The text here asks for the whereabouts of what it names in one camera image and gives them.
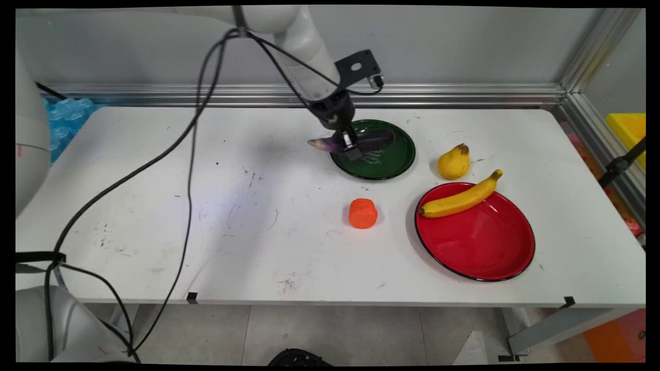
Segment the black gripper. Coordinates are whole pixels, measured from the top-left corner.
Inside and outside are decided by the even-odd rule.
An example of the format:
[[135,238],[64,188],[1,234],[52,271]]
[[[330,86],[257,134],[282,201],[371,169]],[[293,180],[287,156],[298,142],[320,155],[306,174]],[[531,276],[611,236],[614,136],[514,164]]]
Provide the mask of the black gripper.
[[360,158],[359,140],[353,128],[355,107],[349,92],[337,89],[328,97],[309,101],[308,104],[321,125],[325,129],[335,131],[334,153],[344,153],[349,161]]

